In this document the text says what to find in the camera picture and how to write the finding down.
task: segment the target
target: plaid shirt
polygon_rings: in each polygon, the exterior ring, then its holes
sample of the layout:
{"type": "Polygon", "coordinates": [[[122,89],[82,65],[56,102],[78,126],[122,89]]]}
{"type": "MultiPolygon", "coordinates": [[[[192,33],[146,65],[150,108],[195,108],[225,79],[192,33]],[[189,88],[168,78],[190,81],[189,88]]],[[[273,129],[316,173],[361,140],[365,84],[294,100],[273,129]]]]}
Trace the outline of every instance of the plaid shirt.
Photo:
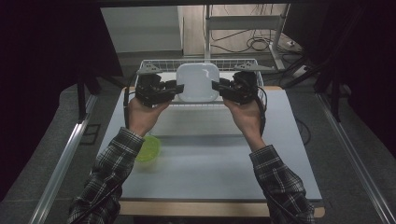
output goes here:
{"type": "MultiPolygon", "coordinates": [[[[73,200],[67,223],[90,209],[95,202],[105,197],[120,181],[128,177],[143,141],[142,137],[120,128],[119,134],[96,159],[84,190],[73,200]]],[[[268,189],[273,198],[291,213],[296,214],[303,223],[315,223],[314,207],[304,196],[303,182],[282,162],[273,146],[251,153],[250,158],[260,186],[268,189]]],[[[112,223],[120,211],[121,194],[121,189],[117,189],[82,223],[112,223]]],[[[293,223],[271,201],[268,201],[268,207],[275,223],[293,223]]]]}

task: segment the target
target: green object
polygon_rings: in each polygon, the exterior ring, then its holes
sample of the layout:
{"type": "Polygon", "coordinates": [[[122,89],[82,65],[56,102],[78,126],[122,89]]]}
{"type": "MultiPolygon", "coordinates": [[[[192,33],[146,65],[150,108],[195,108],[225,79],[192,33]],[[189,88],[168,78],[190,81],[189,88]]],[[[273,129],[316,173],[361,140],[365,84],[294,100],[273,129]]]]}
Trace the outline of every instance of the green object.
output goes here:
{"type": "Polygon", "coordinates": [[[145,142],[137,154],[137,161],[152,161],[160,154],[161,141],[154,136],[145,136],[145,142]]]}

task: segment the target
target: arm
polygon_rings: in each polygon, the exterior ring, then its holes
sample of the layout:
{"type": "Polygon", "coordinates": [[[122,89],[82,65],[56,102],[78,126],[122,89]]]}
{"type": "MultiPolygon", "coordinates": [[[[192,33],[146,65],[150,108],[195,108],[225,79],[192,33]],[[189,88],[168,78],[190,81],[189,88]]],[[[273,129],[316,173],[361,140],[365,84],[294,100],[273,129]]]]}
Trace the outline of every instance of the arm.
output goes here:
{"type": "Polygon", "coordinates": [[[230,109],[236,126],[252,151],[250,158],[254,174],[267,198],[271,219],[275,223],[294,223],[276,205],[278,203],[297,216],[301,223],[315,223],[314,207],[305,198],[303,181],[283,163],[275,148],[267,146],[260,136],[260,111],[256,102],[238,105],[224,99],[224,104],[230,109]]]}
{"type": "MultiPolygon", "coordinates": [[[[70,206],[67,223],[84,214],[128,177],[134,166],[134,159],[143,145],[142,137],[154,126],[161,112],[168,106],[169,103],[148,108],[135,98],[131,100],[129,130],[120,128],[117,136],[96,158],[84,190],[70,206]]],[[[112,223],[120,211],[121,193],[121,188],[114,191],[108,200],[84,218],[83,223],[112,223]]]]}

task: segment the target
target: wall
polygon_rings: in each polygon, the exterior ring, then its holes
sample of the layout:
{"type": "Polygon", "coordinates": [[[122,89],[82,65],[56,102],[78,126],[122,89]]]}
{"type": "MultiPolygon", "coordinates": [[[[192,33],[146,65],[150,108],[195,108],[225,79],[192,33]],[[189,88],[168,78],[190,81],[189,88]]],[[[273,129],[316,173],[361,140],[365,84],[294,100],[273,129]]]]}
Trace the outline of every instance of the wall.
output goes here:
{"type": "Polygon", "coordinates": [[[177,7],[101,10],[117,53],[181,50],[177,7]]]}

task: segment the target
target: hand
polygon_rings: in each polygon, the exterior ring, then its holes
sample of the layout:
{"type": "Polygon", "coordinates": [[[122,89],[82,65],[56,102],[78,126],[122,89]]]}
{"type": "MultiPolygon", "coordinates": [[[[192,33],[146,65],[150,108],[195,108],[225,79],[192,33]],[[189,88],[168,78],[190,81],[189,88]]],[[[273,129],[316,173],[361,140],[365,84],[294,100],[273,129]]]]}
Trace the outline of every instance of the hand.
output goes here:
{"type": "Polygon", "coordinates": [[[252,151],[265,147],[260,135],[260,109],[255,101],[246,105],[239,105],[233,101],[223,99],[224,104],[230,109],[233,121],[247,139],[252,151]]]}
{"type": "Polygon", "coordinates": [[[145,136],[145,134],[154,127],[161,112],[163,112],[170,103],[169,101],[149,108],[142,105],[137,98],[132,99],[128,104],[129,130],[139,136],[145,136]]]}

